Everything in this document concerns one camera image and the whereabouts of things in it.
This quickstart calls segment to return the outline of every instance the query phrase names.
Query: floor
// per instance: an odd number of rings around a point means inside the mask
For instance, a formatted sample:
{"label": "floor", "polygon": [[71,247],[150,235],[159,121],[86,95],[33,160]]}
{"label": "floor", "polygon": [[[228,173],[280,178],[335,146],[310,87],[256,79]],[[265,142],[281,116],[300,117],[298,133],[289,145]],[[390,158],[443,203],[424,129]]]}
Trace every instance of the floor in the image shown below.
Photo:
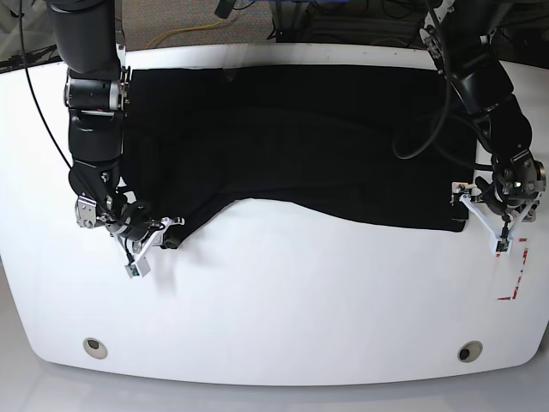
{"label": "floor", "polygon": [[[155,36],[168,30],[217,22],[219,18],[214,15],[217,3],[218,0],[123,1],[128,50],[141,50]],[[248,0],[238,0],[236,8],[248,4]],[[174,35],[162,42],[162,47],[255,43],[267,41],[271,31],[268,2],[257,1],[245,10],[233,11],[227,22],[216,28]]]}

